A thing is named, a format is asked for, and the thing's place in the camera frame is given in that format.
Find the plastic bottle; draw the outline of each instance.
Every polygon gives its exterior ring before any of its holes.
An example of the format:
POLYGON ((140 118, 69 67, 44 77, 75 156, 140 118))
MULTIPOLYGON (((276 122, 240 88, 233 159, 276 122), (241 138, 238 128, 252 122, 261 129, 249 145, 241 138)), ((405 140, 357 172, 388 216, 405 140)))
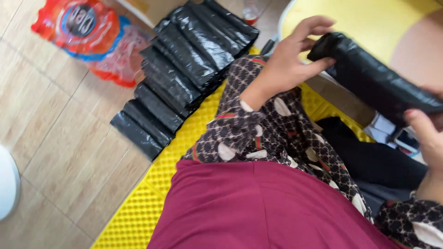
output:
POLYGON ((243 9, 243 19, 249 25, 254 25, 258 20, 258 9, 256 7, 256 0, 243 0, 245 7, 243 9))

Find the person's left hand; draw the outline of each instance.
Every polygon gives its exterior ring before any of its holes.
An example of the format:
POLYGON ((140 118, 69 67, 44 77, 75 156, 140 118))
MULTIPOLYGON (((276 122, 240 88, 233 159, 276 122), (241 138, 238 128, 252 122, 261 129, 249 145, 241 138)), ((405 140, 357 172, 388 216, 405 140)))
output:
POLYGON ((302 20, 293 33, 281 41, 266 66, 240 98, 253 109, 259 109, 274 95, 289 91, 303 81, 332 66, 335 60, 323 58, 303 64, 299 54, 311 50, 315 41, 309 35, 324 35, 333 32, 334 21, 324 16, 312 16, 302 20))

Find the white object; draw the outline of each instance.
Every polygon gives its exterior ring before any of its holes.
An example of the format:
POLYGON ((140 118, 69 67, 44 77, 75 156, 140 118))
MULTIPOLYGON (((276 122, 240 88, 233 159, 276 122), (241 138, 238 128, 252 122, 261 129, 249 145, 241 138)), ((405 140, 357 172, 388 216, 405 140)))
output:
POLYGON ((19 171, 9 152, 0 146, 0 221, 14 210, 19 198, 19 171))

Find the brown patterned sleeve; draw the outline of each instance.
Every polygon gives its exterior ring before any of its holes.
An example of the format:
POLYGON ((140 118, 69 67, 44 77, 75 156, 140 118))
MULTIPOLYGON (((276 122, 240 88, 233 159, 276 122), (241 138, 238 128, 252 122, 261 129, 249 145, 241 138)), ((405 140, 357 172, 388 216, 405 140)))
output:
POLYGON ((401 248, 443 248, 443 206, 412 196, 385 202, 375 219, 378 229, 401 248))
POLYGON ((228 101, 226 105, 226 111, 208 123, 206 132, 181 160, 232 162, 257 135, 256 126, 264 119, 263 113, 252 110, 239 97, 228 101))

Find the red plastic bag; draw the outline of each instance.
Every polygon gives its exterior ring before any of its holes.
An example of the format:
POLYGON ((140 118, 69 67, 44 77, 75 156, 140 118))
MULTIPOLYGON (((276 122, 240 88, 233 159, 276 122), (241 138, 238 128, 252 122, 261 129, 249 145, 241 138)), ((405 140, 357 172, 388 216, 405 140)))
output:
POLYGON ((103 80, 133 87, 150 37, 99 0, 47 0, 31 30, 103 80))

